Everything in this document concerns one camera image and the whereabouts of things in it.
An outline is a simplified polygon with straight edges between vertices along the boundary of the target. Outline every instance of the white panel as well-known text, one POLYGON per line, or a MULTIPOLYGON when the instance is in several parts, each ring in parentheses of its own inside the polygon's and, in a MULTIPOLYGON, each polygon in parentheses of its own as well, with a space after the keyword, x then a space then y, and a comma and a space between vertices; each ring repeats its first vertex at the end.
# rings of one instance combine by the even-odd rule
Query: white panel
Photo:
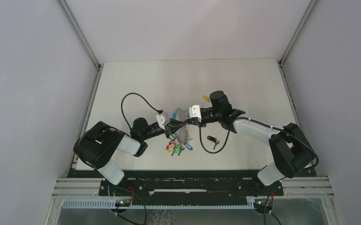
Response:
POLYGON ((361 1, 319 1, 286 72, 319 169, 361 224, 361 1))
MULTIPOLYGON (((278 124, 294 122, 281 75, 274 59, 268 60, 179 60, 105 63, 90 114, 88 128, 104 121, 129 132, 120 111, 124 95, 137 92, 157 109, 172 115, 178 107, 192 105, 211 107, 203 99, 216 90, 223 90, 234 108, 246 111, 261 120, 278 124)), ((138 117, 148 123, 156 121, 155 111, 138 96, 129 96, 124 102, 124 113, 130 124, 138 117)), ((169 139, 165 135, 147 140, 149 145, 141 157, 117 151, 113 159, 122 169, 209 170, 261 169, 271 163, 270 148, 245 135, 230 134, 226 148, 219 154, 208 154, 200 145, 198 128, 190 126, 189 143, 193 150, 180 156, 165 150, 169 139)), ((227 130, 219 123, 202 128, 203 143, 212 150, 211 135, 225 142, 227 130)), ((80 160, 77 169, 88 169, 80 160)))
POLYGON ((42 224, 94 73, 54 0, 0 0, 0 225, 42 224))
POLYGON ((68 0, 98 60, 276 58, 309 0, 68 0))

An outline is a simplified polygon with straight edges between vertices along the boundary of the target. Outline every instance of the yellow object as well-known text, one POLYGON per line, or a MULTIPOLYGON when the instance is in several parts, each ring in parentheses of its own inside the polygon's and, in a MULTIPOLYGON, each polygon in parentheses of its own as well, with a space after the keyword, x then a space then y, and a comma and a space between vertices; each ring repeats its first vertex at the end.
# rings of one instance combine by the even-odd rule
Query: yellow object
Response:
POLYGON ((210 98, 208 96, 203 95, 203 98, 204 98, 205 101, 210 102, 210 98))

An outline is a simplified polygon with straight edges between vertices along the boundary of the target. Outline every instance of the gray floor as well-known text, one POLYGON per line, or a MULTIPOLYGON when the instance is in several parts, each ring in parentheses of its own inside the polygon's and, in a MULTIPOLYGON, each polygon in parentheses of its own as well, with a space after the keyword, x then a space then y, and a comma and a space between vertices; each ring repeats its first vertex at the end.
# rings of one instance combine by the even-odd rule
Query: gray floor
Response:
MULTIPOLYGON (((324 212, 319 199, 276 200, 273 213, 283 225, 325 225, 324 212)), ((123 216, 142 223, 143 210, 130 210, 123 216)), ((147 225, 263 225, 263 216, 253 210, 148 210, 147 225)), ((63 209, 60 225, 129 225, 109 209, 63 209)), ((267 215, 267 225, 277 225, 267 215)))

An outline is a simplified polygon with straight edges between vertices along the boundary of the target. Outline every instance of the white table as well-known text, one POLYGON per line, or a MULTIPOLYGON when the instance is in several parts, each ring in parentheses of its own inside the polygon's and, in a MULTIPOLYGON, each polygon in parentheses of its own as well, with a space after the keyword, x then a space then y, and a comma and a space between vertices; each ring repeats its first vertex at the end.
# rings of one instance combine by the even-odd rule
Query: white table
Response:
MULTIPOLYGON (((216 90, 224 91, 233 108, 245 111, 248 116, 280 125, 295 122, 274 59, 107 62, 87 129, 103 121, 129 133, 120 110, 121 99, 129 92, 142 94, 155 108, 172 115, 177 108, 210 107, 203 95, 209 96, 216 90)), ((126 98, 124 113, 130 124, 138 117, 153 123, 157 114, 135 95, 126 98)), ((212 150, 213 143, 206 137, 217 137, 218 149, 226 134, 219 123, 208 124, 202 129, 203 143, 212 150)), ((141 157, 117 151, 112 160, 128 170, 261 169, 273 162, 270 148, 248 136, 231 133, 222 152, 208 154, 201 148, 198 128, 190 126, 189 135, 194 149, 185 150, 180 156, 171 157, 165 150, 169 140, 161 135, 146 141, 148 148, 141 157)), ((90 167, 79 160, 76 169, 90 167)))

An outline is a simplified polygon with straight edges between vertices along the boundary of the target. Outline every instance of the black car key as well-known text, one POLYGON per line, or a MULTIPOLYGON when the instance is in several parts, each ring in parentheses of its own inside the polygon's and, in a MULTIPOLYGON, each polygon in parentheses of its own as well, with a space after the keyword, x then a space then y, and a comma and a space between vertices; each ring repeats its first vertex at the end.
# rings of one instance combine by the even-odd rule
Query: black car key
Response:
POLYGON ((215 143, 214 149, 215 149, 215 147, 219 144, 219 140, 216 139, 215 137, 207 136, 207 139, 215 143))

